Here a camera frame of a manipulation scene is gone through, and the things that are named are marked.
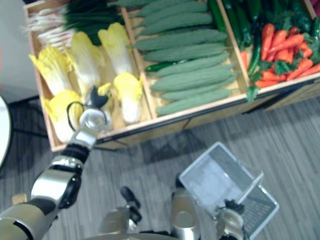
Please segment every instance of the gray carpet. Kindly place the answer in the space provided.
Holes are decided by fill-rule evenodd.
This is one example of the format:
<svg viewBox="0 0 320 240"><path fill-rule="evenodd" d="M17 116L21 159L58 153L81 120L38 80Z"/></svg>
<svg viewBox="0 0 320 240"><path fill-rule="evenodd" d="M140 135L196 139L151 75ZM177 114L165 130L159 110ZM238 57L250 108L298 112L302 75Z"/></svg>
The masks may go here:
<svg viewBox="0 0 320 240"><path fill-rule="evenodd" d="M125 203L119 193L123 185L141 201L138 230L169 231L176 175L217 141L247 165L263 170L263 185L280 204L257 240L320 239L319 100L230 117L117 152L94 150L76 204L61 212L44 239L78 240L97 234L103 216ZM43 128L42 116L34 111L19 107L12 114L20 127ZM13 134L0 175L0 211L12 204L13 195L30 194L35 177L53 156L45 138ZM201 238L214 240L214 223L203 210L198 209L198 215Z"/></svg>

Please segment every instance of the wooden crate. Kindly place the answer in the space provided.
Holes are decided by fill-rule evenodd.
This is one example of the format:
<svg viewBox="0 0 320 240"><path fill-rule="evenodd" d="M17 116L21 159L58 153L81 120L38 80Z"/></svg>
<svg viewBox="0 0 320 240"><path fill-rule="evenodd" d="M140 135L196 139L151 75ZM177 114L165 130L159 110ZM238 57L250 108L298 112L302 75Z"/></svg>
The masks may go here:
<svg viewBox="0 0 320 240"><path fill-rule="evenodd" d="M67 0L51 0L51 1L37 1L25 6L25 16L26 18L32 13L39 12L42 9L58 7ZM219 7L221 9L223 18L225 20L226 29L228 33L227 45L231 48L229 49L230 57L229 62L234 64L234 71L239 72L239 76L236 81L228 86L230 89L238 89L230 97L205 104L199 107L194 107L185 111L177 112L165 116L157 116L156 108L163 106L165 102L160 98L160 96L154 92L151 92L150 85L156 81L148 77L145 73L145 67L149 65L149 62L145 62L136 48L133 48L131 59L135 67L135 75L140 76L143 85L143 97L142 97L142 114L139 123L132 125L125 125L121 116L120 104L116 102L117 111L112 115L114 130L102 134L99 136L97 141L97 146L99 148L106 149L118 149L123 146L137 144L142 141L146 141L151 138L156 138L163 136L165 134L181 131L185 128L191 128L203 123L213 122L217 119L228 117L236 114L240 114L248 111L250 108L263 103L270 99L268 94L264 94L264 98L260 98L255 102L246 102L246 89L248 86L249 78L246 74L245 67L241 61L240 51L237 46L235 37L232 32L232 28L228 21L228 17L224 10L221 0L218 0ZM136 42L135 34L139 29L133 30L133 24L138 23L141 19L139 18L129 18L128 10L124 7L121 9L122 16L125 20L125 27L127 29L129 38L132 43ZM35 33L29 33L29 42L31 54L38 55L41 49L41 45L38 42ZM111 64L107 66L108 74L104 82L112 82L115 73L112 70ZM44 79L40 75L39 71L34 68L35 78L37 82L37 88L39 91L39 96L44 98L52 98L52 95L46 85ZM65 144L61 143L54 131L53 125L49 119L49 116L43 110L46 130L49 137L49 142L51 150L53 152L60 151L65 147Z"/></svg>
<svg viewBox="0 0 320 240"><path fill-rule="evenodd" d="M225 21L229 22L228 16L227 16L227 14L225 14L225 9L224 9L224 6L222 4L222 0L217 0L217 1L219 3L220 8L223 9L222 10L222 12L224 12L223 16L226 17ZM310 0L300 0L300 1L301 1L302 5L304 6L304 8L309 13L310 17L312 19L314 19L317 15L315 13L315 10L314 10ZM237 42L234 42L234 44L236 45L234 48L236 50L239 49L239 46L238 46ZM252 56L252 49L253 49L252 46L247 48L249 60L251 59L251 56ZM246 79L249 78L247 71L244 71L243 74L245 75ZM291 81L286 81L286 82L282 82L282 83L279 83L279 84L276 84L276 85L273 85L273 86L262 88L258 92L258 95L264 95L266 93L271 93L271 92L273 92L273 93L274 92L278 92L278 93L285 92L286 89L292 88L294 86L300 86L301 83L306 83L307 82L307 83L313 84L314 83L313 80L318 79L318 78L320 78L320 73L315 73L315 74L312 74L312 75L309 75L309 76L296 78L296 79L291 80ZM308 96L306 96L306 95L308 94L308 91L306 91L306 89L308 87L310 87L310 89L312 88L311 85L310 86L305 86L305 87L303 87L303 89L301 89L299 92L297 92L294 96L290 95L287 98L282 99L280 102L277 102L274 106L268 107L267 109L271 110L271 109L275 109L275 108L287 105L285 103L296 103L296 102L299 102L299 101L307 99ZM320 91L312 91L312 96L313 97L320 96Z"/></svg>

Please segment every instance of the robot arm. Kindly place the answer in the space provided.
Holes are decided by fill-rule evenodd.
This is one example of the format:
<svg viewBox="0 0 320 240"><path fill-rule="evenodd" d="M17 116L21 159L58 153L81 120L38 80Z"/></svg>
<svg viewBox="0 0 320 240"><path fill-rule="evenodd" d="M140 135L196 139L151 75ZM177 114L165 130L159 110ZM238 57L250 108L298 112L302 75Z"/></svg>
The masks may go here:
<svg viewBox="0 0 320 240"><path fill-rule="evenodd" d="M106 124L98 109L81 117L83 124L65 150L35 180L30 201L0 214L0 240L40 240L58 213L76 202L84 164Z"/></svg>

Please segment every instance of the white round table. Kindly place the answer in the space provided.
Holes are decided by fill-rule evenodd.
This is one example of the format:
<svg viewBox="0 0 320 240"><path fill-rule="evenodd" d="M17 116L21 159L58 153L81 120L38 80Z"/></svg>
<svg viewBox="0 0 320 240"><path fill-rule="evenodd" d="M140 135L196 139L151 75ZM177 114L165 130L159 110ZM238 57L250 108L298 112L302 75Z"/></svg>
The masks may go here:
<svg viewBox="0 0 320 240"><path fill-rule="evenodd" d="M5 100L0 96L0 168L3 165L12 138L10 111Z"/></svg>

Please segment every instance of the orange carrot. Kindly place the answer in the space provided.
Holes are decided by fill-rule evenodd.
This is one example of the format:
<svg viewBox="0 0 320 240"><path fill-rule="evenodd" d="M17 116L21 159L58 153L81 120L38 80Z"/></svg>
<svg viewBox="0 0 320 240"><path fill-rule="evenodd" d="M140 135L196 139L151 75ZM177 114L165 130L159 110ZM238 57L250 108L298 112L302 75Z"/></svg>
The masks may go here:
<svg viewBox="0 0 320 240"><path fill-rule="evenodd" d="M241 53L241 59L244 64L245 70L248 70L248 53L246 50L244 50L240 53Z"/></svg>
<svg viewBox="0 0 320 240"><path fill-rule="evenodd" d="M299 32L299 28L296 26L293 26L290 28L289 36L295 35Z"/></svg>
<svg viewBox="0 0 320 240"><path fill-rule="evenodd" d="M266 24L262 29L261 59L265 61L271 48L272 39L275 34L275 26L271 23Z"/></svg>
<svg viewBox="0 0 320 240"><path fill-rule="evenodd" d="M318 63L317 65L314 65L309 70L307 70L304 73L300 74L298 76L298 78L309 76L311 74L316 74L316 73L319 73L319 72L320 72L320 63Z"/></svg>
<svg viewBox="0 0 320 240"><path fill-rule="evenodd" d="M306 50L306 49L309 48L309 47L308 47L308 43L307 43L306 41L303 41L303 43L299 44L299 45L297 46L297 48L298 48L298 49L301 49L301 50Z"/></svg>
<svg viewBox="0 0 320 240"><path fill-rule="evenodd" d="M289 62L289 51L288 49L283 49L281 51L278 51L277 54L275 55L275 59L279 61L285 61Z"/></svg>
<svg viewBox="0 0 320 240"><path fill-rule="evenodd" d="M278 44L282 43L284 40L286 40L286 37L287 37L286 30L277 31L273 36L271 47L273 48Z"/></svg>
<svg viewBox="0 0 320 240"><path fill-rule="evenodd" d="M286 80L286 76L284 75L280 75L277 76L274 73L270 72L270 71L263 71L262 73L262 78L260 79L260 81L275 81L275 82L283 82Z"/></svg>
<svg viewBox="0 0 320 240"><path fill-rule="evenodd" d="M307 48L306 50L303 50L302 52L303 52L304 58L308 58L314 53L314 51L312 51L311 48Z"/></svg>
<svg viewBox="0 0 320 240"><path fill-rule="evenodd" d="M276 73L276 70L275 70L275 65L273 64L272 67L270 67L267 72L270 72L270 73Z"/></svg>
<svg viewBox="0 0 320 240"><path fill-rule="evenodd" d="M296 34L296 35L293 35L293 36L289 36L282 43L278 44L275 47L272 47L270 49L269 53L278 52L278 51L281 51L283 49L288 49L288 48L292 48L292 47L298 46L298 45L302 44L304 39L305 39L305 37L304 37L303 34Z"/></svg>
<svg viewBox="0 0 320 240"><path fill-rule="evenodd" d="M307 71L308 69L310 69L312 67L314 63L312 62L312 60L308 59L308 58L304 58L302 59L296 70L294 70L293 72L291 72L288 77L286 78L287 81L293 80L296 77L298 77L299 75L301 75L302 73L304 73L305 71Z"/></svg>
<svg viewBox="0 0 320 240"><path fill-rule="evenodd" d="M266 57L266 61L267 62L273 62L275 60L275 56L276 56L276 52L272 52L272 53L269 53L268 56Z"/></svg>
<svg viewBox="0 0 320 240"><path fill-rule="evenodd" d="M288 53L289 53L288 63L292 64L295 58L295 50L293 48L289 48Z"/></svg>
<svg viewBox="0 0 320 240"><path fill-rule="evenodd" d="M277 81L257 81L255 84L259 87L259 88L266 88L266 87L270 87L273 85L276 85L278 82Z"/></svg>

